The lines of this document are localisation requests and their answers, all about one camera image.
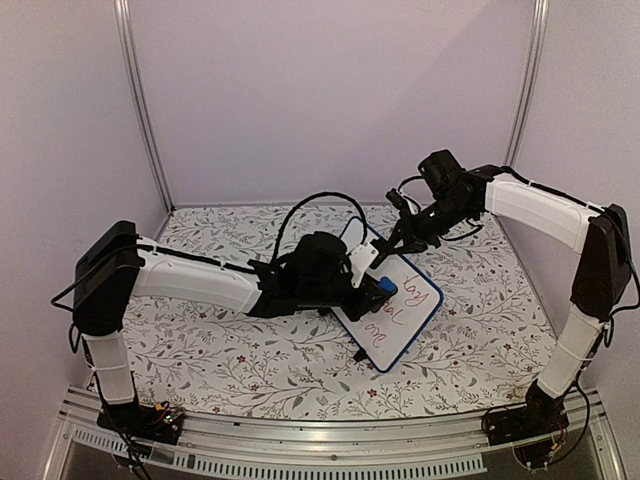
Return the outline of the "blue whiteboard eraser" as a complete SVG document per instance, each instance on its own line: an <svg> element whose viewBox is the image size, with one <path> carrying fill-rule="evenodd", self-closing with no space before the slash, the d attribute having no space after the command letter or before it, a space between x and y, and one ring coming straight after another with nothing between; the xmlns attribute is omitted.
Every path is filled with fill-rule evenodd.
<svg viewBox="0 0 640 480"><path fill-rule="evenodd" d="M378 286L388 295L395 295L398 291L396 284L386 276L379 279Z"/></svg>

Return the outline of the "small blue-framed whiteboard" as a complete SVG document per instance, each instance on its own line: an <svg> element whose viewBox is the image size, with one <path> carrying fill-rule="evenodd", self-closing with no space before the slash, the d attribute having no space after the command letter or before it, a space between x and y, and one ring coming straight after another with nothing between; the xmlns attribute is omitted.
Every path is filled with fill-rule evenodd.
<svg viewBox="0 0 640 480"><path fill-rule="evenodd" d="M366 358L380 373L391 371L408 352L426 325L441 308L444 295L428 276L404 255L393 255L368 274L375 279L388 278L397 293L375 313L359 321L349 320L339 308L337 317Z"/></svg>

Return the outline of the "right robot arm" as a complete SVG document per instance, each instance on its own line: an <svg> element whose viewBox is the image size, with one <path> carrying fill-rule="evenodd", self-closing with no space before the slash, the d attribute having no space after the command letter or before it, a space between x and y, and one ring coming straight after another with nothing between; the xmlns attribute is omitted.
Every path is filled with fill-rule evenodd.
<svg viewBox="0 0 640 480"><path fill-rule="evenodd" d="M429 154L413 178L428 187L432 202L418 207L401 187L387 191L398 217L379 247L382 259L437 248L453 227L484 214L530 227L576 255L567 317L555 350L517 415L521 432L537 436L554 422L562 399L600 343L610 343L615 316L639 306L620 302L628 286L639 284L627 212L617 203L592 203L530 180L510 166L465 168L449 150Z"/></svg>

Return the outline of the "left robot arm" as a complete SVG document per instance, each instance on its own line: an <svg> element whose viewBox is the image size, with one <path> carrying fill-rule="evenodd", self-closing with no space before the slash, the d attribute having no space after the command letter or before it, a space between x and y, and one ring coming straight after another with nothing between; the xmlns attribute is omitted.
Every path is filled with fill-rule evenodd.
<svg viewBox="0 0 640 480"><path fill-rule="evenodd" d="M74 282L51 302L73 297L72 323L86 343L109 415L126 433L138 434L149 415L137 403L122 334L132 298L206 303L251 318L337 308L357 322L398 291L388 277L368 274L377 255L368 242L348 248L335 235L315 232L290 254L236 265L164 247L121 220L78 260Z"/></svg>

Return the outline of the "floral patterned table mat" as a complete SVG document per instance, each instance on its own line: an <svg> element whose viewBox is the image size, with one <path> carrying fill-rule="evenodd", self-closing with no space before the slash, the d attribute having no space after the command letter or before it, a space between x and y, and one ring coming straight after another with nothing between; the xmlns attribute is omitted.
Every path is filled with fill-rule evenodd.
<svg viewBox="0 0 640 480"><path fill-rule="evenodd" d="M163 297L128 305L124 335L144 403L295 420L456 414L520 402L556 344L508 240L491 217L413 257L444 302L392 371L355 360L332 316L247 319Z"/></svg>

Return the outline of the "front aluminium rail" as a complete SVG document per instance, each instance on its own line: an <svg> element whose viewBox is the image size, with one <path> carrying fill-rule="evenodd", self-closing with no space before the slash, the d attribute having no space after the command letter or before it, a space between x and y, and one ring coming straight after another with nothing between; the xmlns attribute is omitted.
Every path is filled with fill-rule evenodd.
<svg viewBox="0 0 640 480"><path fill-rule="evenodd" d="M189 413L174 445L123 440L97 424L98 397L70 388L46 462L48 479L624 479L595 390L571 394L557 461L525 466L547 438L493 445L481 412L371 421L290 421Z"/></svg>

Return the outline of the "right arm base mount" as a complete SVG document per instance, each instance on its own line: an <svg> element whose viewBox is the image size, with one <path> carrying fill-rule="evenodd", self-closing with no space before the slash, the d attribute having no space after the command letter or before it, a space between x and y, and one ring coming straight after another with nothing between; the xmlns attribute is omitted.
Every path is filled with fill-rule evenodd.
<svg viewBox="0 0 640 480"><path fill-rule="evenodd" d="M489 409L482 417L481 428L491 446L559 431L569 426L565 397L565 394L551 397L534 381L522 406Z"/></svg>

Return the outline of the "right aluminium frame post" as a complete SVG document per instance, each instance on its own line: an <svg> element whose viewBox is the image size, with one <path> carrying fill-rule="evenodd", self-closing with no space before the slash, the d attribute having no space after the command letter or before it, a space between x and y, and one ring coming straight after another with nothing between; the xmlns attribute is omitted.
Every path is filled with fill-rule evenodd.
<svg viewBox="0 0 640 480"><path fill-rule="evenodd" d="M504 164L508 167L516 165L533 103L536 81L544 51L549 3L549 0L534 1L524 76L504 157Z"/></svg>

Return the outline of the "aluminium frame post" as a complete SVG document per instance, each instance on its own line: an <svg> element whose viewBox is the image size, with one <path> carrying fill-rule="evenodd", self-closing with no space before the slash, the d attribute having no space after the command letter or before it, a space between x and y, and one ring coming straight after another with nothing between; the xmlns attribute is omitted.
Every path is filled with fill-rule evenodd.
<svg viewBox="0 0 640 480"><path fill-rule="evenodd" d="M549 3L549 0L534 1L524 76L504 157L504 164L508 167L516 165L533 103L536 81L544 51Z"/></svg>
<svg viewBox="0 0 640 480"><path fill-rule="evenodd" d="M144 92L129 1L114 0L113 5L124 67L146 158L161 204L167 213L172 213L175 205Z"/></svg>

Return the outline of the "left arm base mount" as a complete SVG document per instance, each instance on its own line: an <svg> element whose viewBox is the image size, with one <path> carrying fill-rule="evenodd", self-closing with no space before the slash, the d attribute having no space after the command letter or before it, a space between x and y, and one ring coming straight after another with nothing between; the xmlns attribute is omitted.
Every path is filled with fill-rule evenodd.
<svg viewBox="0 0 640 480"><path fill-rule="evenodd" d="M183 429L185 410L168 401L155 406L141 405L137 396L124 404L110 404L102 394L97 425L127 438L177 445Z"/></svg>

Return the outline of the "left aluminium frame post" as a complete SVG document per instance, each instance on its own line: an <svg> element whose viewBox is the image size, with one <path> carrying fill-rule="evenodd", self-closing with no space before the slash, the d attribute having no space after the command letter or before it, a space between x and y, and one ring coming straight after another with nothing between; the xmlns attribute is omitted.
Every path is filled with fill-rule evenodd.
<svg viewBox="0 0 640 480"><path fill-rule="evenodd" d="M175 205L144 92L129 1L114 0L113 5L124 67L146 158L161 204L167 213L172 213Z"/></svg>

